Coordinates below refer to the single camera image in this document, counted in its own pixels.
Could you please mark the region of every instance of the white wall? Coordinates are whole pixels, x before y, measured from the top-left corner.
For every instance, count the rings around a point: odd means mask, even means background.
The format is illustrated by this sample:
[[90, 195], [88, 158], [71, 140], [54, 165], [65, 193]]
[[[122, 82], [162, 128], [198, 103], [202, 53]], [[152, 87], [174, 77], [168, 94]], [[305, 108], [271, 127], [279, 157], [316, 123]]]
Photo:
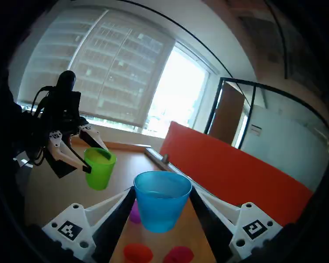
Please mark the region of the white wall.
[[[251, 124], [262, 128], [260, 136]], [[314, 191], [329, 161], [326, 146], [306, 127], [270, 110], [254, 106], [242, 148]]]
[[[222, 61], [235, 78], [255, 81], [254, 68], [231, 29], [226, 23], [201, 0], [132, 0], [173, 19], [208, 46]], [[193, 52], [204, 57], [218, 70], [221, 76], [228, 76], [219, 62], [197, 40], [168, 19], [133, 4], [113, 0], [76, 0], [74, 5], [95, 5], [117, 8], [162, 27], [177, 41], [189, 47]]]
[[266, 59], [261, 58], [259, 61], [257, 79], [259, 83], [280, 89], [302, 99], [322, 115], [329, 125], [329, 110], [326, 105], [312, 91], [298, 82], [291, 79], [284, 79], [282, 65], [271, 63]]

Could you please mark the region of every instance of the pink cup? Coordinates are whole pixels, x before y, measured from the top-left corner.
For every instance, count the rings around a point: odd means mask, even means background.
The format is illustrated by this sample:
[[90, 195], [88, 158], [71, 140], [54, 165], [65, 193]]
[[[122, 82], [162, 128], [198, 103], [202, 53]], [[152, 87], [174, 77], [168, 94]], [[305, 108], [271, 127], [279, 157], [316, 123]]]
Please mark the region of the pink cup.
[[133, 204], [132, 210], [130, 211], [129, 218], [135, 224], [141, 223], [137, 200], [135, 200], [135, 202]]
[[163, 263], [190, 263], [194, 253], [184, 246], [174, 247], [164, 258]]

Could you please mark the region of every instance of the wooden table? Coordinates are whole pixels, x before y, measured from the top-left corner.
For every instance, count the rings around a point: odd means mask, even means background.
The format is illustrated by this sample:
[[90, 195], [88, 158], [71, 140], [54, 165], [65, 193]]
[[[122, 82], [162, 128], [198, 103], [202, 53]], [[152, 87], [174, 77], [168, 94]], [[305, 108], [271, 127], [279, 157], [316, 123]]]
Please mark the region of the wooden table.
[[[163, 170], [158, 154], [148, 146], [134, 146], [105, 142], [109, 150], [117, 156], [108, 187], [95, 191], [88, 187], [85, 173], [74, 172], [59, 179], [45, 161], [35, 167], [29, 179], [25, 197], [26, 224], [44, 226], [71, 203], [79, 203], [85, 208], [100, 203], [133, 185], [136, 175], [145, 171]], [[73, 138], [72, 145], [83, 156], [87, 145], [79, 138]], [[194, 262], [215, 262], [204, 231], [188, 200], [175, 227], [162, 234], [146, 230], [142, 224], [127, 220], [110, 262], [123, 262], [123, 248], [130, 243], [148, 246], [154, 258], [152, 263], [162, 262], [165, 255], [175, 246], [186, 246], [194, 253]]]

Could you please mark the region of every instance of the purple cup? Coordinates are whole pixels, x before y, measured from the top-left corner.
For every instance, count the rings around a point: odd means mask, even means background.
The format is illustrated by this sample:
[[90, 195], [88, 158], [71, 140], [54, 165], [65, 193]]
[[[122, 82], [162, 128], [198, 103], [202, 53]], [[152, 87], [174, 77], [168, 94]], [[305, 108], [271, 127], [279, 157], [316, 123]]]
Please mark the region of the purple cup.
[[137, 200], [134, 201], [132, 210], [130, 211], [129, 218], [135, 224], [141, 223]]

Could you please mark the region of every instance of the metal frame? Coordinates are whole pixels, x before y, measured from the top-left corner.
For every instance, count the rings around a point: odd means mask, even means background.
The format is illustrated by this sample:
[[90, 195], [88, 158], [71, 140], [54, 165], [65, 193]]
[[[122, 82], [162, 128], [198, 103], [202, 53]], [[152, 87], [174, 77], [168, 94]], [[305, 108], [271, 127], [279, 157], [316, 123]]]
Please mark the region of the metal frame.
[[239, 147], [238, 147], [239, 149], [241, 148], [241, 146], [243, 144], [243, 141], [244, 141], [244, 138], [245, 138], [245, 135], [246, 135], [248, 126], [249, 126], [250, 118], [251, 118], [251, 115], [252, 115], [252, 110], [253, 110], [253, 107], [254, 107], [254, 98], [255, 98], [255, 94], [256, 94], [256, 88], [260, 88], [261, 90], [264, 90], [265, 89], [265, 90], [268, 90], [268, 91], [272, 91], [272, 92], [275, 92], [277, 94], [280, 94], [280, 95], [282, 95], [284, 97], [287, 97], [287, 98], [289, 98], [291, 100], [294, 100], [294, 101], [298, 102], [302, 106], [304, 106], [307, 109], [309, 109], [312, 113], [314, 113], [322, 121], [322, 123], [329, 129], [328, 123], [326, 122], [326, 120], [323, 118], [323, 116], [321, 114], [319, 114], [307, 102], [301, 100], [300, 98], [298, 98], [298, 97], [296, 97], [296, 96], [294, 96], [294, 95], [292, 95], [290, 93], [287, 93], [287, 92], [282, 91], [280, 89], [273, 88], [271, 86], [268, 86], [268, 85], [265, 85], [265, 84], [261, 84], [261, 83], [257, 83], [257, 82], [252, 82], [252, 81], [242, 80], [242, 79], [237, 79], [237, 78], [221, 77], [219, 79], [218, 89], [217, 89], [217, 92], [216, 92], [215, 99], [213, 101], [213, 105], [212, 105], [212, 109], [211, 109], [210, 115], [208, 117], [208, 121], [207, 121], [207, 124], [206, 124], [206, 128], [204, 130], [204, 134], [207, 134], [208, 133], [208, 131], [210, 129], [210, 126], [212, 124], [213, 117], [215, 115], [215, 111], [216, 111], [217, 104], [218, 104], [219, 93], [220, 93], [221, 89], [223, 88], [223, 84], [224, 84], [225, 81], [227, 81], [227, 82], [234, 82], [236, 84], [240, 83], [240, 84], [244, 84], [244, 85], [253, 86], [253, 93], [252, 93], [252, 100], [251, 100], [250, 111], [249, 111], [249, 114], [247, 116], [247, 122], [246, 122], [245, 130], [244, 130], [243, 136], [241, 138], [241, 142], [240, 142]]

